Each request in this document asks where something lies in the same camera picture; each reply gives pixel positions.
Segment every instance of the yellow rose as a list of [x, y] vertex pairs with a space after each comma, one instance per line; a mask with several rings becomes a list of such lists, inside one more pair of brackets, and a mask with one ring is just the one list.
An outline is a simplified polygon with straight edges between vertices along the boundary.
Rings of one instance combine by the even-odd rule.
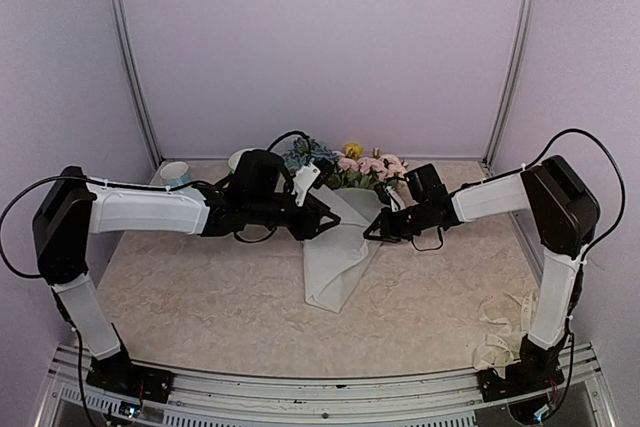
[[350, 159], [358, 160], [362, 155], [362, 146], [357, 142], [349, 142], [342, 148], [344, 155]]

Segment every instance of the marble-patterned table surface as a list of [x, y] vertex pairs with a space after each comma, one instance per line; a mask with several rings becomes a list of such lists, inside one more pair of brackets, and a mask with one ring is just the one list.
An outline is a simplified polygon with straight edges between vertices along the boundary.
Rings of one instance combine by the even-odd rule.
[[[435, 164], [449, 190], [482, 178], [476, 162]], [[193, 179], [228, 171], [220, 161], [190, 166]], [[417, 244], [437, 245], [435, 232]], [[302, 244], [285, 229], [257, 245], [125, 233], [99, 293], [135, 359], [328, 378], [470, 367], [474, 348], [495, 331], [478, 319], [482, 299], [535, 288], [509, 219], [496, 216], [449, 230], [439, 251], [383, 245], [340, 314], [304, 302]]]

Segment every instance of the cup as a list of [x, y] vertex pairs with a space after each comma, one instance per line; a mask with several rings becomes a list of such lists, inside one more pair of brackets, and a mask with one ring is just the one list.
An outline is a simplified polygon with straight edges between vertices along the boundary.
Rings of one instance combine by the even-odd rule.
[[180, 187], [191, 182], [189, 166], [186, 162], [170, 162], [160, 169], [160, 178], [164, 185]]

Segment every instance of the flower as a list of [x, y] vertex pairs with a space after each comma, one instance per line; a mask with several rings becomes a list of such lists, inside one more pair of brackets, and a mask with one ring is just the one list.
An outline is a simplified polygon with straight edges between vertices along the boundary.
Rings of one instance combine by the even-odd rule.
[[362, 150], [362, 146], [357, 142], [349, 142], [342, 148], [342, 152], [344, 152], [347, 157], [355, 160], [358, 160], [360, 158], [360, 156], [362, 155]]
[[358, 172], [358, 162], [349, 157], [340, 157], [338, 159], [338, 168], [340, 170], [352, 170], [353, 172]]
[[376, 173], [379, 180], [384, 180], [389, 176], [389, 171], [381, 160], [372, 157], [361, 157], [358, 160], [358, 165], [361, 174]]
[[384, 163], [387, 170], [389, 170], [391, 174], [389, 177], [402, 177], [407, 173], [406, 162], [403, 162], [395, 155], [385, 154], [380, 156], [380, 160]]

